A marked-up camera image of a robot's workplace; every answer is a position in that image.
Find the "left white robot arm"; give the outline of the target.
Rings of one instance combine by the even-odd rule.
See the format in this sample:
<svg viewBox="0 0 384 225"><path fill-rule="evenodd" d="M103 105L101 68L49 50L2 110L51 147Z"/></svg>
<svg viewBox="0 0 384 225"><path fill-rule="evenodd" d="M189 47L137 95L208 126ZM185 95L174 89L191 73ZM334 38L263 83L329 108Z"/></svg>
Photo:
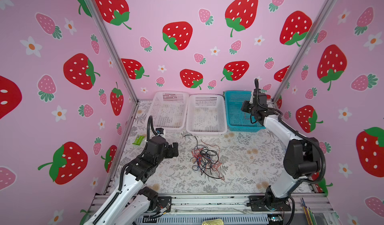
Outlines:
<svg viewBox="0 0 384 225"><path fill-rule="evenodd" d="M143 213L157 208L159 194L145 183L163 160L179 156L179 144L168 143L164 136L164 129L155 129L149 116L144 150L122 167L118 187L85 225L132 225Z"/></svg>

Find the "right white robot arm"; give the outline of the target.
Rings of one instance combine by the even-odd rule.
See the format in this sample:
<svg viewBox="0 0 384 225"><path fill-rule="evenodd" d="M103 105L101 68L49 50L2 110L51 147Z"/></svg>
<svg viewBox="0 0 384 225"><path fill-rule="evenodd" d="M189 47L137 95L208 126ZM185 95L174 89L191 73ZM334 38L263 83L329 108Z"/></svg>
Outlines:
<svg viewBox="0 0 384 225"><path fill-rule="evenodd" d="M326 159L319 142L301 135L283 121L283 114L278 109L267 106L267 96L259 88L258 79L255 79L250 100L243 102L241 110L250 114L251 123L264 126L286 146L282 174L266 189L263 197L250 199L247 206L253 211L293 208L295 189L302 183L313 184L309 177L314 173L319 174L319 180L324 177Z"/></svg>

